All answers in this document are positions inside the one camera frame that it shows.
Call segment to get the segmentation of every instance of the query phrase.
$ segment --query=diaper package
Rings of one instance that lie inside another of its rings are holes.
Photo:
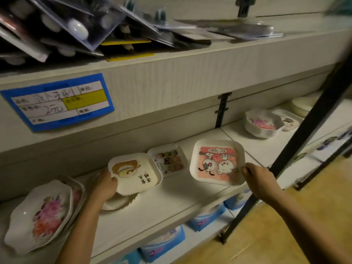
[[[144,260],[153,262],[185,239],[182,225],[154,239],[140,249]]]
[[[110,264],[139,264],[141,259],[138,250],[134,250],[125,255],[123,259],[112,261]]]
[[[199,232],[203,230],[206,226],[208,226],[210,223],[212,223],[214,220],[216,220],[218,217],[220,217],[220,215],[222,215],[225,210],[226,208],[223,203],[216,205],[215,207],[212,207],[211,209],[207,209],[206,211],[202,212],[194,219],[191,219],[189,221],[189,224],[192,229],[194,229],[196,232]]]
[[[224,201],[226,207],[230,210],[236,210],[244,206],[246,201],[251,196],[252,192],[249,189],[244,190],[243,192],[230,197],[229,199]]]

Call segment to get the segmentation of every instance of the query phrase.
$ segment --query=forearm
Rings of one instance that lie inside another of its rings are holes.
[[[271,206],[283,218],[310,263],[352,263],[326,229],[313,221],[285,192]]]
[[[77,218],[55,264],[88,264],[101,204],[90,197]]]

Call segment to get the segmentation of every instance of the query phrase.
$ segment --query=floor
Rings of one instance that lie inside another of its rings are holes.
[[[340,157],[300,192],[287,189],[316,221],[352,252],[352,157]],[[257,205],[227,244],[201,244],[174,264],[308,263],[283,220],[267,204]]]

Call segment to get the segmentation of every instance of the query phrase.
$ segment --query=person's right arm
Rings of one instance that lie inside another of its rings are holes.
[[[352,257],[280,188],[267,168],[247,163],[242,173],[252,193],[283,218],[310,263],[352,264]]]

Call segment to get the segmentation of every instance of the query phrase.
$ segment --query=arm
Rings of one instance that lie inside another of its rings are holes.
[[[117,179],[102,171],[55,264],[88,264],[103,203],[114,196]]]
[[[242,172],[252,193],[283,218],[310,263],[352,263],[352,257],[327,234],[324,227],[281,190],[267,168],[247,163],[246,167],[242,167]]]

